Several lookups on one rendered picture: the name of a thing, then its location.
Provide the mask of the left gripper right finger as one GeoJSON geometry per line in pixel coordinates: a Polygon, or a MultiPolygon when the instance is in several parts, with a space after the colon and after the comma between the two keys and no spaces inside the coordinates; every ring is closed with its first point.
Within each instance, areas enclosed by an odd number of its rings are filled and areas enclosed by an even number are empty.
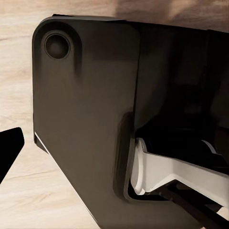
{"type": "Polygon", "coordinates": [[[224,127],[218,127],[215,138],[214,145],[226,160],[229,165],[229,129],[224,127]]]}

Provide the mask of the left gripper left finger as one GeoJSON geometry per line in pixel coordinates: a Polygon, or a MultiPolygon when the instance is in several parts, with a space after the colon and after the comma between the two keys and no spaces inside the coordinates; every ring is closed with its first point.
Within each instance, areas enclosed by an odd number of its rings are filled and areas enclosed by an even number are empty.
{"type": "Polygon", "coordinates": [[[0,184],[24,145],[20,127],[0,132],[0,184]]]}

